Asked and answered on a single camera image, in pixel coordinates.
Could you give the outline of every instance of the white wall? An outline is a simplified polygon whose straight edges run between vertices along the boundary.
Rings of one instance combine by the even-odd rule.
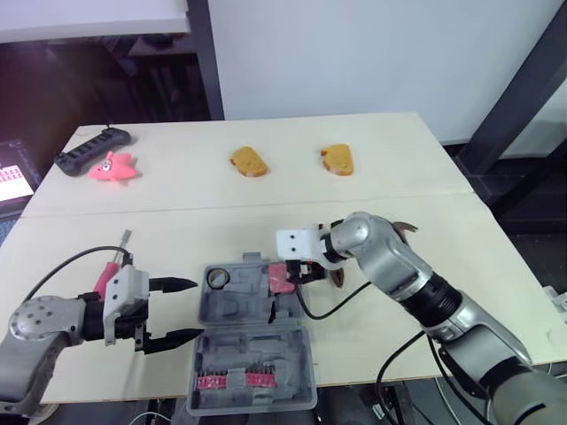
[[[417,111],[468,139],[562,0],[209,0],[228,120]]]
[[[567,81],[502,154],[503,158],[543,157],[567,138]]]

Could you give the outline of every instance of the electrical cable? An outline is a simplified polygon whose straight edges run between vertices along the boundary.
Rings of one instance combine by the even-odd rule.
[[[414,409],[423,416],[423,418],[425,419],[425,421],[427,421],[427,423],[429,423],[429,425],[435,425],[435,423],[433,423],[433,421],[429,419],[429,417],[422,411],[422,409],[417,407],[413,401],[411,402],[411,406],[413,406]]]
[[[320,316],[317,316],[313,313],[311,313],[309,311],[309,309],[307,308],[307,305],[305,304],[305,299],[303,298],[303,295],[301,295],[301,290],[299,290],[298,285],[296,284],[295,286],[295,293],[298,297],[298,301],[299,304],[301,305],[301,308],[303,309],[303,311],[305,312],[305,314],[307,315],[307,317],[313,319],[314,321],[321,321],[322,319],[326,319],[329,316],[331,316],[333,313],[335,313],[339,308],[341,308],[343,305],[345,305],[346,303],[348,303],[351,299],[353,299],[354,297],[356,297],[362,290],[364,290],[365,288],[368,288],[368,286],[370,286],[372,284],[372,282],[366,282],[363,285],[361,285],[355,292],[353,292],[351,295],[349,295],[348,297],[346,297],[340,304],[338,304],[336,307],[332,308],[330,311],[328,311],[325,314],[321,314]]]
[[[441,384],[439,383],[439,379],[433,378],[433,381],[435,381],[435,386],[437,386],[437,390],[439,391],[439,395],[441,396],[441,399],[443,400],[443,404],[447,408],[447,411],[449,412],[449,414],[453,418],[454,422],[457,425],[462,425],[461,421],[459,421],[459,418],[457,417],[457,413],[455,413],[454,410],[453,410],[453,407],[451,407],[451,405],[449,405],[449,400],[447,400],[447,396],[445,395],[445,392],[443,392],[443,389],[441,388]]]
[[[59,264],[57,267],[55,267],[53,270],[51,270],[49,273],[47,273],[41,281],[39,281],[32,290],[29,291],[29,293],[26,295],[26,297],[24,298],[24,301],[22,303],[25,303],[26,301],[30,300],[35,293],[51,278],[53,277],[53,275],[55,273],[57,273],[59,270],[61,270],[62,268],[68,266],[70,263],[72,263],[73,261],[75,261],[76,259],[79,259],[80,257],[84,257],[87,254],[91,254],[92,252],[97,252],[97,251],[119,251],[122,252],[122,254],[124,254],[124,260],[129,260],[130,259],[130,253],[128,251],[126,251],[124,248],[121,248],[120,246],[111,246],[111,245],[106,245],[106,246],[96,246],[94,248],[90,248],[88,250],[85,251],[81,251],[78,254],[73,255],[70,259],[66,259],[65,261],[63,261],[61,264]]]
[[[445,370],[445,368],[443,367],[443,365],[441,364],[441,360],[439,359],[439,355],[437,354],[437,352],[435,351],[435,347],[433,346],[433,340],[431,339],[430,336],[427,336],[427,341],[429,342],[429,347],[431,349],[431,354],[433,355],[433,359],[435,360],[435,363],[437,364],[437,367],[439,368],[439,371],[441,372],[441,374],[443,375],[443,377],[445,378],[445,381],[447,382],[447,385],[449,385],[449,387],[451,387],[451,390],[453,391],[453,393],[459,398],[459,400],[461,400],[461,402],[464,404],[464,406],[470,410],[470,412],[472,414],[474,414],[477,419],[479,421],[481,421],[482,423],[484,423],[485,425],[493,425],[490,421],[487,421],[485,419],[485,417],[477,410],[475,409],[475,407],[470,403],[469,400],[467,400],[463,394],[454,386],[454,384],[451,382],[451,380],[449,379],[449,375],[447,374],[447,371]]]
[[[406,343],[404,343],[398,350],[396,350],[382,365],[382,367],[380,367],[380,371],[378,372],[378,377],[376,378],[376,387],[375,387],[375,392],[376,395],[378,397],[378,404],[380,405],[380,407],[382,407],[382,410],[384,412],[384,416],[386,418],[388,418],[388,421],[390,421],[390,423],[392,425],[398,425],[398,422],[396,420],[393,419],[392,415],[390,414],[389,409],[386,407],[386,403],[384,401],[384,395],[382,394],[382,379],[384,378],[384,374],[386,372],[386,369],[390,366],[390,364],[396,360],[396,358],[402,354],[411,344],[413,344],[415,341],[417,341],[419,338],[421,338],[423,335],[425,335],[425,332],[421,331],[418,332],[417,334],[415,334],[414,336],[411,337],[411,339],[409,339]]]
[[[130,423],[128,425],[132,425],[134,422],[136,422],[138,419],[140,419],[142,416],[145,416],[146,414],[153,414],[155,416],[159,416],[161,419],[165,419],[168,422],[171,422],[171,419],[169,419],[167,416],[164,416],[161,413],[157,413],[157,412],[143,412],[140,413],[139,415],[137,415],[136,418],[134,418],[132,421],[130,421]]]

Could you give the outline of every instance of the pink screwdriver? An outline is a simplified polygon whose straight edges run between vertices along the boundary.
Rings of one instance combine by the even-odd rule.
[[[128,229],[124,230],[124,234],[122,235],[119,245],[121,248],[124,248],[124,246],[126,246],[126,243],[128,242],[128,239],[130,238],[131,234],[132,234],[131,230]],[[118,258],[120,257],[120,254],[121,252],[116,251],[113,260],[109,263],[106,263],[106,267],[103,270],[103,273],[101,273],[100,276],[98,277],[97,285],[95,286],[95,292],[98,292],[100,294],[100,299],[105,299],[106,284],[120,270],[120,264],[118,263]]]

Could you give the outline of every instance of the pink object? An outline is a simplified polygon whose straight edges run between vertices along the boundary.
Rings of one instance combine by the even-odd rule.
[[[246,373],[246,385],[249,387],[275,388],[276,376],[274,374],[253,374]]]
[[[225,375],[209,375],[197,378],[198,390],[219,390],[227,388],[227,377]]]
[[[269,290],[275,294],[293,292],[295,286],[287,282],[287,266],[285,263],[270,264],[268,268]]]
[[[106,284],[111,278],[118,273],[120,266],[118,263],[108,262],[106,263],[105,270],[100,274],[97,280],[97,285],[95,285],[95,292],[100,294],[100,299],[105,299],[106,296]]]
[[[130,179],[138,174],[134,167],[130,165],[132,155],[121,153],[114,155],[112,151],[106,154],[106,159],[90,170],[89,177],[96,180],[118,180]]]

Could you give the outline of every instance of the white tabletop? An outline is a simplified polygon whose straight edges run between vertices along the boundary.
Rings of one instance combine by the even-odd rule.
[[[185,0],[27,0],[3,4],[0,43],[93,35],[185,33]]]
[[[414,113],[371,113],[282,120],[116,125],[136,141],[119,151],[142,174],[126,183],[68,177],[54,166],[25,217],[123,213],[297,202],[473,193],[439,142]],[[65,151],[98,135],[79,127]],[[354,174],[327,172],[320,151],[348,143]],[[229,158],[252,146],[270,171],[238,173]]]
[[[0,250],[0,323],[51,268],[77,251],[108,244],[124,228],[136,267],[151,276],[200,281],[209,264],[240,261],[244,251],[276,258],[275,232],[333,221],[362,210],[404,220],[416,252],[455,287],[465,290],[525,344],[536,363],[567,359],[567,327],[536,279],[474,194],[382,197],[365,201],[296,203],[160,212],[117,212],[23,218]],[[109,255],[93,254],[66,267],[41,294],[75,297],[92,290]],[[352,261],[343,290],[308,285],[312,309],[335,305],[365,282]],[[149,330],[163,336],[196,327],[200,288],[150,299]],[[307,321],[318,385],[373,382],[384,360],[418,331],[403,309],[374,288],[325,321]],[[144,356],[132,340],[88,342],[65,349],[45,393],[47,402],[171,397],[186,394],[193,344]],[[438,375],[425,341],[396,360],[387,379]]]

